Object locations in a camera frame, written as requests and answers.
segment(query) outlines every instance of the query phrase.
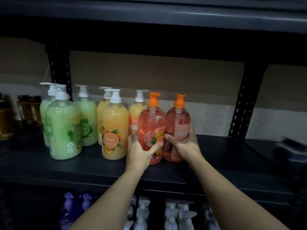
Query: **orange round label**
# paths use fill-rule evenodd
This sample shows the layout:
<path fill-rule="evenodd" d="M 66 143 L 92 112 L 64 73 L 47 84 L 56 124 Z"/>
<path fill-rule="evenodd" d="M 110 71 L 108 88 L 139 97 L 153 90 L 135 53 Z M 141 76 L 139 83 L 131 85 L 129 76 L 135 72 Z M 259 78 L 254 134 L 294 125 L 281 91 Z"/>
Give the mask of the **orange round label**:
<path fill-rule="evenodd" d="M 117 135 L 115 135 L 113 133 L 107 133 L 103 137 L 103 142 L 109 148 L 115 148 L 119 143 L 119 139 L 118 139 Z"/>

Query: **brown jar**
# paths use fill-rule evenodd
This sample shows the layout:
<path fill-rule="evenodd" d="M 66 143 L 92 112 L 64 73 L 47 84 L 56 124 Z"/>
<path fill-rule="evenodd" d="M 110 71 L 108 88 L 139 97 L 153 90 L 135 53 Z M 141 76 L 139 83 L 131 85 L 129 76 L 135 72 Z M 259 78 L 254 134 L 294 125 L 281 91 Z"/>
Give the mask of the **brown jar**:
<path fill-rule="evenodd" d="M 13 112 L 8 102 L 0 100 L 0 140 L 13 138 L 14 135 Z"/>
<path fill-rule="evenodd" d="M 29 103 L 29 95 L 18 95 L 17 106 L 20 113 L 22 123 L 24 125 L 33 125 L 33 115 Z"/>
<path fill-rule="evenodd" d="M 30 96 L 30 106 L 32 110 L 34 124 L 36 126 L 41 126 L 41 116 L 40 116 L 40 103 L 41 97 L 40 96 Z"/>

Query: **person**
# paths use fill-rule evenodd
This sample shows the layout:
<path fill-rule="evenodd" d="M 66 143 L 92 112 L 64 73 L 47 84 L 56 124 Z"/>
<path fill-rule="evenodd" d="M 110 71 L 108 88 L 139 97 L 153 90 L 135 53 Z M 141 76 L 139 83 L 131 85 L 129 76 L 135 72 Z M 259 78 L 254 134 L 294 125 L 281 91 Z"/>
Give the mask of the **person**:
<path fill-rule="evenodd" d="M 168 134 L 165 134 L 165 139 L 177 148 L 194 170 L 222 230 L 288 229 L 205 160 L 192 128 L 189 137 L 183 142 L 178 142 Z M 123 230 L 134 190 L 149 166 L 152 155 L 162 146 L 160 142 L 149 151 L 143 151 L 137 135 L 129 136 L 124 174 L 69 230 Z"/>

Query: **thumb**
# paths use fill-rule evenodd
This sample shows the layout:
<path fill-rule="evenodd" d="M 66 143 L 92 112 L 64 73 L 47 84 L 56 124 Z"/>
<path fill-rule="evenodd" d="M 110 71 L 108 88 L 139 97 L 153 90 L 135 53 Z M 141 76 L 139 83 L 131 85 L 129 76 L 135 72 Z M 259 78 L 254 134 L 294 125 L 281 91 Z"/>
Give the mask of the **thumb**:
<path fill-rule="evenodd" d="M 152 155 L 154 155 L 160 148 L 162 148 L 162 146 L 163 146 L 163 142 L 159 142 L 159 143 L 155 144 L 154 146 L 152 146 L 151 149 L 148 150 L 147 152 L 148 152 L 149 155 L 152 156 Z"/>
<path fill-rule="evenodd" d="M 169 134 L 165 134 L 165 135 L 164 135 L 164 138 L 165 138 L 168 142 L 172 143 L 174 146 L 177 146 L 178 143 L 179 143 L 174 137 L 172 137 L 172 136 L 169 135 Z"/>

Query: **wall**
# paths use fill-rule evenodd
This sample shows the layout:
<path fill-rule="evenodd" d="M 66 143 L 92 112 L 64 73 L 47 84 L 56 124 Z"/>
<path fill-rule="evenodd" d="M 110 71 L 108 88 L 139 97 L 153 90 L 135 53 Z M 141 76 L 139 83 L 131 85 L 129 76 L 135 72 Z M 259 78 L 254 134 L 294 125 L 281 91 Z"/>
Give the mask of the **wall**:
<path fill-rule="evenodd" d="M 176 93 L 186 93 L 196 133 L 220 136 L 228 135 L 244 70 L 241 62 L 83 51 L 71 51 L 70 65 L 72 84 L 89 85 L 96 101 L 102 98 L 99 86 L 121 88 L 127 106 L 135 89 L 149 89 L 161 92 L 160 107 L 166 112 Z M 0 38 L 0 92 L 13 102 L 18 94 L 46 96 L 47 88 L 38 83 L 51 81 L 47 66 L 44 45 Z M 306 74 L 306 67 L 269 65 L 247 138 L 280 140 L 289 135 L 307 140 Z M 78 89 L 73 91 L 75 98 Z"/>

